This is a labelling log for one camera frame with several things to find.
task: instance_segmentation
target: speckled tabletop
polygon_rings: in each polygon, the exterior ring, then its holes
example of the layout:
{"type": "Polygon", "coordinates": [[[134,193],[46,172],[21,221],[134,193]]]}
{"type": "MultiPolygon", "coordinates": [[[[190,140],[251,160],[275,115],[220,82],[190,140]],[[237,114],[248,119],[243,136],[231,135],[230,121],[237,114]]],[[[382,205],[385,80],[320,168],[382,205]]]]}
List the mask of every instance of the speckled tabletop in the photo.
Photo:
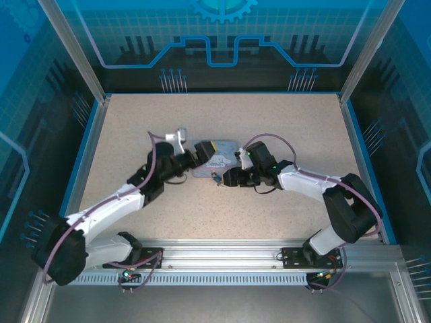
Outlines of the speckled tabletop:
{"type": "MultiPolygon", "coordinates": [[[[335,94],[113,95],[86,184],[81,209],[112,194],[146,162],[155,134],[186,127],[194,140],[245,144],[276,133],[295,147],[298,165],[328,175],[358,173],[335,94]]],[[[292,160],[277,139],[263,140],[278,159],[292,160]]],[[[137,238],[308,238],[329,224],[323,204],[295,192],[257,195],[216,186],[189,174],[181,186],[115,223],[102,235],[129,231],[137,238]]]]}

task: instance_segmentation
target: metal object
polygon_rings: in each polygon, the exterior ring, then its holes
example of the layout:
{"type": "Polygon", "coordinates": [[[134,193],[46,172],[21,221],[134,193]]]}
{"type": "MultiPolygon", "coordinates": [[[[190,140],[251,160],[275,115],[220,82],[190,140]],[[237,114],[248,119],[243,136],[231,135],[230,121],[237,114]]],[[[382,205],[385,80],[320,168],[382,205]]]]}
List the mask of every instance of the metal object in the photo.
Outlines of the metal object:
{"type": "MultiPolygon", "coordinates": [[[[76,181],[73,185],[67,213],[76,212],[79,208],[107,104],[108,101],[105,105],[100,104],[96,112],[90,137],[84,150],[84,156],[76,181]]],[[[347,109],[345,107],[342,107],[342,111],[347,129],[350,132],[352,145],[354,146],[355,139],[356,142],[358,139],[354,134],[352,120],[350,115],[346,113],[347,109]]],[[[365,163],[360,163],[362,155],[359,145],[356,148],[354,147],[354,152],[362,178],[364,181],[367,180],[369,183],[368,187],[372,188],[365,163]]],[[[382,234],[384,240],[387,239],[384,231],[382,234]]],[[[250,273],[259,276],[276,275],[279,273],[302,274],[300,271],[289,272],[282,269],[280,266],[281,262],[276,260],[275,257],[281,247],[301,246],[303,240],[146,240],[143,243],[148,246],[165,248],[164,263],[162,269],[158,270],[157,273],[187,274],[189,277],[192,274],[197,277],[199,273],[202,275],[216,273],[239,273],[245,275],[250,273]]],[[[345,249],[347,252],[347,265],[352,265],[352,268],[347,268],[347,273],[390,273],[393,289],[404,322],[426,322],[398,246],[386,246],[377,240],[365,240],[359,241],[354,245],[347,245],[345,249]]],[[[91,270],[91,273],[100,271],[100,268],[95,268],[91,270]]],[[[112,269],[103,270],[103,273],[106,273],[106,271],[110,273],[107,275],[118,273],[112,269]]],[[[40,279],[39,273],[36,276],[22,323],[43,322],[52,287],[42,285],[40,279]],[[40,295],[40,297],[34,300],[35,295],[40,295]]]]}
{"type": "Polygon", "coordinates": [[[59,35],[61,42],[81,73],[84,81],[87,83],[91,93],[99,103],[103,104],[106,94],[57,2],[54,0],[38,0],[38,2],[59,35]]]}
{"type": "MultiPolygon", "coordinates": [[[[355,132],[355,126],[354,126],[352,116],[350,115],[350,112],[349,112],[349,109],[347,108],[346,103],[342,104],[340,101],[340,106],[341,106],[341,114],[343,115],[347,133],[350,138],[350,143],[352,144],[352,150],[354,152],[356,163],[358,165],[360,177],[364,182],[364,184],[366,185],[367,189],[370,191],[371,195],[374,198],[376,198],[376,193],[372,187],[371,177],[370,177],[370,174],[368,173],[368,168],[366,167],[364,154],[362,153],[361,146],[359,144],[358,134],[355,132]]],[[[380,234],[383,237],[383,241],[386,243],[389,243],[390,241],[385,229],[385,224],[382,223],[382,225],[383,227],[380,234]]]]}
{"type": "MultiPolygon", "coordinates": [[[[286,285],[288,277],[301,277],[310,272],[310,270],[283,269],[280,261],[276,259],[281,247],[298,247],[302,245],[303,240],[144,240],[141,242],[143,246],[164,249],[162,269],[154,276],[158,277],[154,278],[156,285],[246,285],[245,277],[249,279],[254,277],[255,281],[252,283],[249,281],[249,285],[286,285]],[[219,278],[218,281],[212,281],[210,277],[221,277],[222,280],[219,278]]],[[[346,246],[345,249],[347,263],[352,265],[352,268],[347,268],[347,273],[389,272],[405,322],[425,322],[399,246],[382,245],[375,240],[370,240],[359,241],[346,246]]],[[[148,270],[138,272],[145,275],[148,270]]],[[[121,270],[99,267],[81,274],[73,284],[116,285],[119,274],[121,270]]],[[[34,288],[45,288],[42,284],[37,285],[39,280],[40,276],[36,278],[34,288]]],[[[295,285],[301,285],[301,282],[295,282],[295,285]]],[[[46,303],[40,305],[34,303],[36,308],[31,308],[31,311],[43,311],[44,306],[46,303]]]]}
{"type": "Polygon", "coordinates": [[[427,275],[429,275],[430,273],[431,273],[431,270],[428,267],[426,267],[422,271],[415,271],[414,273],[410,273],[410,276],[417,275],[417,274],[427,274],[427,275]]]}
{"type": "Polygon", "coordinates": [[[43,321],[52,290],[53,285],[43,285],[42,271],[38,271],[21,318],[21,323],[39,323],[43,321]]]}
{"type": "MultiPolygon", "coordinates": [[[[143,240],[143,247],[163,248],[162,270],[178,273],[319,273],[320,269],[283,269],[276,255],[283,247],[301,247],[304,240],[143,240]]],[[[397,270],[403,261],[399,246],[359,241],[345,247],[348,273],[397,270]]]]}
{"type": "MultiPolygon", "coordinates": [[[[136,286],[147,278],[147,273],[132,283],[136,286]]],[[[81,274],[70,285],[117,286],[119,273],[102,271],[81,274]]],[[[168,273],[156,272],[148,281],[149,286],[305,286],[305,273],[168,273]]]]}
{"type": "Polygon", "coordinates": [[[41,220],[41,221],[46,222],[46,220],[45,220],[45,219],[43,219],[43,218],[41,218],[41,217],[37,216],[36,214],[34,214],[34,212],[33,212],[33,211],[30,211],[30,212],[28,213],[28,216],[29,216],[29,217],[35,217],[35,218],[37,218],[37,219],[39,219],[39,220],[41,220]]]}
{"type": "Polygon", "coordinates": [[[420,256],[419,258],[408,260],[408,261],[406,261],[405,263],[406,263],[406,264],[409,264],[409,263],[411,263],[411,262],[413,262],[413,261],[419,261],[419,260],[421,260],[421,261],[425,261],[425,260],[426,260],[426,258],[425,258],[425,256],[424,256],[423,254],[421,254],[421,256],[420,256]]]}
{"type": "Polygon", "coordinates": [[[96,152],[97,142],[99,140],[100,133],[102,132],[103,122],[106,116],[106,109],[108,108],[110,96],[107,96],[105,103],[97,106],[96,115],[88,135],[88,141],[82,155],[82,160],[79,165],[76,179],[73,182],[71,188],[71,195],[69,197],[69,203],[65,210],[61,210],[61,215],[72,214],[79,211],[79,205],[81,203],[82,195],[86,187],[87,177],[90,173],[91,162],[96,152]]]}
{"type": "Polygon", "coordinates": [[[379,48],[380,42],[386,36],[393,21],[403,6],[405,0],[392,0],[388,1],[386,7],[383,9],[376,25],[374,26],[370,37],[368,38],[358,60],[350,71],[343,88],[341,89],[341,103],[345,104],[353,93],[355,87],[359,83],[362,75],[364,74],[368,64],[379,48]]]}
{"type": "Polygon", "coordinates": [[[425,262],[424,264],[417,264],[415,266],[410,266],[410,267],[407,267],[407,268],[408,269],[418,268],[418,267],[422,267],[422,266],[428,266],[429,264],[431,264],[431,262],[425,262]]]}
{"type": "Polygon", "coordinates": [[[404,322],[427,322],[416,291],[403,262],[397,263],[397,270],[391,271],[391,279],[399,309],[404,322]]]}

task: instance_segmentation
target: glass panel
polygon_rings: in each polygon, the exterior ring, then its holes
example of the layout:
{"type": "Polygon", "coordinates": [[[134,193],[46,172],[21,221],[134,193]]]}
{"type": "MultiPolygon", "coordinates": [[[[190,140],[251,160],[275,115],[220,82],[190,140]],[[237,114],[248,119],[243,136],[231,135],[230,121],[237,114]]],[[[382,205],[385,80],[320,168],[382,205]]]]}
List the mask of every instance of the glass panel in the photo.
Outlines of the glass panel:
{"type": "MultiPolygon", "coordinates": [[[[405,2],[352,95],[366,150],[407,260],[421,254],[431,258],[429,12],[429,1],[405,2]]],[[[418,264],[422,266],[415,271],[423,273],[414,278],[429,276],[424,263],[414,263],[418,264]]],[[[420,291],[429,290],[429,277],[424,282],[420,291]]],[[[430,312],[430,302],[426,305],[430,312]]]]}
{"type": "Polygon", "coordinates": [[[60,0],[107,92],[339,91],[386,0],[60,0]]]}
{"type": "Polygon", "coordinates": [[[0,317],[17,322],[94,98],[36,1],[0,1],[0,31],[0,317]]]}

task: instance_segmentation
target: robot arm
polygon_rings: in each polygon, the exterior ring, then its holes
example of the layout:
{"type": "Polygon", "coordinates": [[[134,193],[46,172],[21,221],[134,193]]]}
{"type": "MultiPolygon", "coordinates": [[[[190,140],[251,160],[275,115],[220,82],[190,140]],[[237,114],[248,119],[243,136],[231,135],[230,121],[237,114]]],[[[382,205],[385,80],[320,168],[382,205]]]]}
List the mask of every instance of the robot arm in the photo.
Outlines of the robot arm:
{"type": "Polygon", "coordinates": [[[331,224],[311,236],[303,245],[304,257],[311,265],[333,249],[346,243],[353,244],[376,224],[373,212],[338,182],[359,192],[378,211],[381,218],[381,210],[376,201],[361,179],[354,174],[343,178],[329,177],[299,170],[290,161],[276,162],[260,141],[245,150],[240,149],[237,156],[241,167],[232,168],[223,175],[225,186],[254,187],[264,182],[280,190],[294,190],[325,204],[331,224]]]}
{"type": "MultiPolygon", "coordinates": [[[[70,283],[86,268],[99,264],[113,261],[137,263],[141,255],[141,244],[132,235],[121,232],[113,238],[95,237],[119,219],[154,201],[164,192],[166,181],[181,176],[183,172],[203,165],[211,159],[215,153],[211,142],[200,142],[195,145],[196,152],[191,152],[182,147],[185,136],[185,129],[166,135],[168,142],[156,144],[156,167],[147,184],[130,194],[122,195],[137,188],[148,177],[152,152],[147,156],[147,165],[139,168],[126,184],[104,201],[113,196],[117,196],[117,199],[99,206],[64,239],[48,269],[49,276],[58,285],[70,283]]],[[[46,220],[33,249],[32,259],[44,268],[55,244],[92,208],[65,218],[51,217],[46,220]]]]}

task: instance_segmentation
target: wire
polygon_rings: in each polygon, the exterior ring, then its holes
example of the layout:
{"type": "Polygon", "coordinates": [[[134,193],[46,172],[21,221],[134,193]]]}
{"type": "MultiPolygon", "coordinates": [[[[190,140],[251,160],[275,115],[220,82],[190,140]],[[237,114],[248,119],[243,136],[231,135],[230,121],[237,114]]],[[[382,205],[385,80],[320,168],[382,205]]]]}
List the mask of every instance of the wire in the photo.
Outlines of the wire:
{"type": "Polygon", "coordinates": [[[258,192],[258,191],[257,191],[257,189],[256,189],[256,186],[254,186],[253,188],[254,188],[255,192],[256,192],[257,194],[260,194],[260,195],[269,194],[269,193],[272,193],[274,190],[276,190],[276,188],[274,187],[274,188],[272,188],[271,190],[267,190],[267,191],[265,191],[265,192],[258,192]]]}
{"type": "Polygon", "coordinates": [[[166,140],[166,137],[165,137],[165,136],[157,136],[157,135],[153,134],[153,137],[154,137],[155,139],[166,140]]]}
{"type": "Polygon", "coordinates": [[[156,169],[156,141],[155,141],[155,138],[158,138],[159,136],[155,136],[155,135],[153,135],[149,131],[148,131],[148,135],[150,136],[151,143],[152,143],[152,162],[151,162],[150,171],[148,172],[148,175],[145,178],[145,180],[143,180],[142,183],[139,184],[138,186],[136,186],[135,188],[127,190],[126,192],[123,192],[121,194],[111,196],[111,197],[107,198],[106,200],[103,200],[103,201],[99,202],[98,204],[94,205],[91,209],[89,209],[88,211],[86,211],[74,224],[72,224],[69,227],[69,229],[66,230],[66,232],[59,238],[59,240],[57,241],[57,243],[54,245],[54,248],[51,250],[51,253],[49,254],[49,257],[46,260],[46,263],[45,263],[45,266],[44,266],[43,272],[42,272],[42,282],[45,285],[48,285],[49,283],[53,282],[53,279],[47,280],[48,269],[51,266],[51,263],[53,262],[55,254],[57,253],[57,251],[59,250],[61,244],[65,241],[65,239],[67,238],[67,236],[80,223],[84,222],[94,211],[98,210],[100,207],[103,207],[104,205],[106,205],[106,204],[108,204],[108,203],[110,203],[110,202],[112,202],[112,201],[114,201],[116,199],[121,199],[124,196],[127,196],[129,194],[132,194],[132,193],[136,192],[140,188],[144,187],[148,183],[148,181],[150,180],[150,178],[153,176],[154,170],[156,169]]]}
{"type": "MultiPolygon", "coordinates": [[[[344,274],[347,270],[347,253],[345,252],[344,247],[341,247],[341,251],[343,252],[343,257],[344,257],[344,266],[343,266],[343,271],[341,272],[340,276],[338,277],[338,279],[335,281],[334,284],[332,284],[331,286],[327,287],[324,286],[322,284],[318,284],[318,283],[311,283],[311,285],[313,286],[317,286],[321,288],[322,292],[326,292],[326,291],[332,291],[333,293],[336,293],[338,295],[341,295],[345,298],[347,298],[352,304],[354,304],[367,318],[370,319],[371,322],[377,323],[377,321],[361,306],[359,305],[359,303],[357,301],[355,301],[353,298],[351,298],[348,294],[346,293],[342,293],[336,289],[334,289],[335,286],[337,286],[339,284],[339,282],[343,279],[344,274]]],[[[336,262],[334,261],[334,259],[331,259],[334,263],[335,266],[335,271],[337,270],[337,265],[336,262]]]]}
{"type": "Polygon", "coordinates": [[[180,182],[171,182],[171,181],[166,181],[165,183],[169,184],[169,185],[181,185],[184,184],[187,181],[187,174],[183,174],[184,180],[181,180],[180,182]]]}
{"type": "MultiPolygon", "coordinates": [[[[327,291],[328,290],[328,288],[325,288],[325,286],[324,285],[321,285],[321,284],[318,284],[318,283],[313,283],[312,285],[315,285],[315,286],[317,286],[317,287],[321,287],[322,289],[322,291],[327,291]]],[[[343,292],[341,292],[341,291],[338,291],[338,290],[336,290],[336,289],[331,289],[330,291],[332,291],[333,293],[336,293],[336,294],[338,294],[338,295],[340,295],[340,296],[343,296],[344,298],[346,298],[346,299],[348,299],[353,305],[355,305],[356,306],[356,308],[358,309],[358,310],[360,310],[371,322],[374,322],[374,323],[378,323],[377,322],[377,320],[375,319],[375,318],[373,318],[357,301],[355,301],[353,298],[351,298],[348,294],[346,294],[346,293],[343,293],[343,292]]]]}
{"type": "Polygon", "coordinates": [[[283,141],[292,151],[293,156],[294,156],[294,167],[295,170],[298,171],[299,173],[301,173],[302,175],[311,177],[311,178],[316,178],[318,180],[324,180],[324,181],[328,181],[337,185],[340,185],[342,188],[346,189],[347,191],[351,192],[353,195],[355,195],[358,199],[360,199],[372,212],[372,214],[376,217],[376,229],[368,234],[364,234],[363,237],[369,237],[369,236],[373,236],[374,234],[378,234],[381,231],[382,228],[382,220],[380,218],[380,215],[378,214],[378,211],[376,210],[376,208],[367,200],[365,199],[365,197],[362,196],[362,194],[360,194],[357,190],[355,190],[354,188],[348,186],[347,184],[344,184],[342,181],[340,180],[336,180],[334,178],[328,177],[328,176],[321,176],[318,174],[314,174],[314,173],[310,173],[307,172],[305,170],[301,170],[298,165],[296,164],[296,160],[298,158],[298,156],[296,155],[296,151],[293,148],[293,146],[287,141],[285,140],[283,137],[280,137],[279,135],[274,135],[273,133],[261,133],[260,135],[256,135],[254,136],[252,139],[250,139],[243,147],[243,149],[246,149],[254,140],[260,138],[260,137],[274,137],[277,138],[281,141],[283,141]]]}
{"type": "MultiPolygon", "coordinates": [[[[154,274],[155,269],[157,268],[160,260],[162,259],[162,253],[161,252],[158,252],[157,254],[154,254],[153,256],[149,257],[148,259],[142,260],[141,262],[138,262],[137,264],[134,264],[134,265],[123,265],[123,264],[117,264],[116,262],[109,262],[109,264],[111,264],[117,268],[139,267],[139,266],[142,266],[143,264],[146,264],[146,263],[152,261],[155,258],[157,258],[157,261],[154,263],[154,266],[151,269],[150,273],[148,274],[147,278],[139,286],[131,287],[132,290],[136,290],[136,289],[140,289],[140,288],[144,287],[150,281],[152,275],[154,274]]],[[[121,279],[119,280],[119,287],[123,290],[123,292],[126,291],[126,289],[123,287],[123,284],[121,283],[121,279]]]]}
{"type": "Polygon", "coordinates": [[[340,281],[343,279],[345,272],[347,271],[347,252],[345,251],[344,247],[340,248],[341,251],[343,252],[343,258],[344,258],[344,266],[343,266],[343,270],[341,271],[340,276],[338,277],[338,279],[334,282],[334,284],[332,284],[331,286],[326,287],[325,286],[325,291],[330,291],[332,290],[335,286],[337,286],[340,281]]]}

